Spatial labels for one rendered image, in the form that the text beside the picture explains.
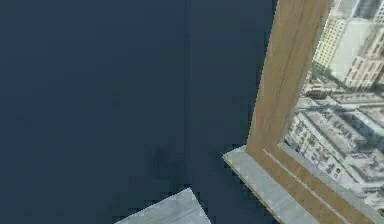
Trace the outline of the wooden framed window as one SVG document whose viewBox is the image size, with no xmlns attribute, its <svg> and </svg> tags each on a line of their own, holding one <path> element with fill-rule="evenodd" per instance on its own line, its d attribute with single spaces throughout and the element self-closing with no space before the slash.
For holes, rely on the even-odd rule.
<svg viewBox="0 0 384 224">
<path fill-rule="evenodd" d="M 384 224 L 384 0 L 278 0 L 223 159 L 278 224 Z"/>
</svg>

